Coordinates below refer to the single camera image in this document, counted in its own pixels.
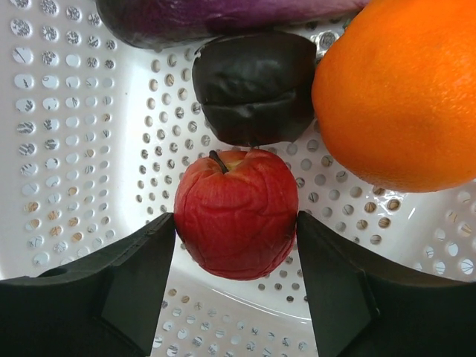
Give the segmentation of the orange fruit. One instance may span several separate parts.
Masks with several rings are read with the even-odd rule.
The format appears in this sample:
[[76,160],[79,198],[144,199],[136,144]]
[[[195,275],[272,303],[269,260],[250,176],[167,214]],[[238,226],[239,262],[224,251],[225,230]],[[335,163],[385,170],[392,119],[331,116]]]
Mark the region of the orange fruit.
[[327,51],[312,101],[331,156],[424,193],[475,178],[475,3],[372,1]]

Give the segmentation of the purple eggplant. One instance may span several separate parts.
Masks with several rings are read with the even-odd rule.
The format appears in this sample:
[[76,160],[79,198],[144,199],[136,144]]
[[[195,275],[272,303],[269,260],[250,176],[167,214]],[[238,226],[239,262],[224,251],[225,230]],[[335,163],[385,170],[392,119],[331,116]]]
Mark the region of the purple eggplant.
[[361,10],[367,1],[96,1],[103,24],[134,48],[161,50],[198,39],[301,24]]

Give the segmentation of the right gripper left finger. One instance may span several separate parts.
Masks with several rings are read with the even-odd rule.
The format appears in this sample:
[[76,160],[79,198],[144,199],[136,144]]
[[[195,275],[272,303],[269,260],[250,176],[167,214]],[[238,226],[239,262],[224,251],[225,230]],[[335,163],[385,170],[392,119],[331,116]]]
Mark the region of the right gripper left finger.
[[38,277],[1,281],[2,356],[150,356],[176,239],[172,213]]

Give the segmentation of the red apple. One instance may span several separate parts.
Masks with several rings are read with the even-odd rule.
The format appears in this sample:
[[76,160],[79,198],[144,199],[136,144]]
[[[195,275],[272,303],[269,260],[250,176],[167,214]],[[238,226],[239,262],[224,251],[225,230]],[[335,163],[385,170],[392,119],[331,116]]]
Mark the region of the red apple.
[[256,280],[289,255],[298,203],[295,178],[278,155],[211,150],[186,169],[173,213],[178,236],[201,268]]

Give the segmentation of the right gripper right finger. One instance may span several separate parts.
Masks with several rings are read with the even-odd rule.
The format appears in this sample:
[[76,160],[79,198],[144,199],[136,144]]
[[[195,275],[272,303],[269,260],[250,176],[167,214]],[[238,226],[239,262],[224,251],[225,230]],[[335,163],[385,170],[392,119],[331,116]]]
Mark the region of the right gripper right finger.
[[473,356],[475,284],[395,263],[307,212],[297,245],[320,356]]

